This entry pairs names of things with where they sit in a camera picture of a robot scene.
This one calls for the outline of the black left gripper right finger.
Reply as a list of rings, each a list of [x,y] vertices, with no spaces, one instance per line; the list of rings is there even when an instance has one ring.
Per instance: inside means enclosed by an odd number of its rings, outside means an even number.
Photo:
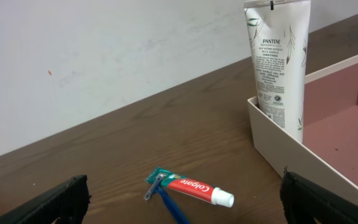
[[[280,200],[289,224],[358,224],[357,205],[287,168],[283,171]]]

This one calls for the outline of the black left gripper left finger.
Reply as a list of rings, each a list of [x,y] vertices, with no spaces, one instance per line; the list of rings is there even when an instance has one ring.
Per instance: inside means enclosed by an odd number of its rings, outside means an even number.
[[[81,224],[91,195],[86,175],[76,175],[0,216],[0,224]]]

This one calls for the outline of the white Pantene conditioner tube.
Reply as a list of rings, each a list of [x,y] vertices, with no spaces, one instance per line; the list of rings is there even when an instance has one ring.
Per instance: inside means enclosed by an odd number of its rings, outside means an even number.
[[[244,14],[259,108],[302,142],[311,1],[246,1]]]

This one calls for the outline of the white cardboard box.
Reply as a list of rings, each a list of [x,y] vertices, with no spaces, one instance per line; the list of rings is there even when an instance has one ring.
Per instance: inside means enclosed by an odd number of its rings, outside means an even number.
[[[358,205],[358,55],[305,78],[303,140],[248,100],[256,150],[278,174],[296,172]]]

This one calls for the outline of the blue disposable razor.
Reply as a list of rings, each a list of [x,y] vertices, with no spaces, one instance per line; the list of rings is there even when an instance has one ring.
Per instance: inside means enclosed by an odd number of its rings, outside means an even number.
[[[185,214],[180,210],[175,201],[167,194],[167,192],[162,188],[162,181],[167,175],[164,173],[150,174],[146,178],[146,182],[151,183],[150,188],[144,195],[144,200],[148,201],[152,196],[157,193],[162,198],[162,201],[170,212],[174,220],[178,224],[190,224],[190,221],[187,219]]]

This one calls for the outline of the red Colgate toothpaste tube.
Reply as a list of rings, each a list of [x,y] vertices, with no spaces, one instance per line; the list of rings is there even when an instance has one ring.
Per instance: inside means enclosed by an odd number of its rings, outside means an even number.
[[[181,192],[213,205],[231,208],[234,204],[233,194],[226,192],[219,187],[213,187],[212,185],[187,178],[180,174],[175,174],[174,172],[160,167],[154,169],[145,181],[152,184],[156,181],[159,174],[163,175],[160,182],[162,187]]]

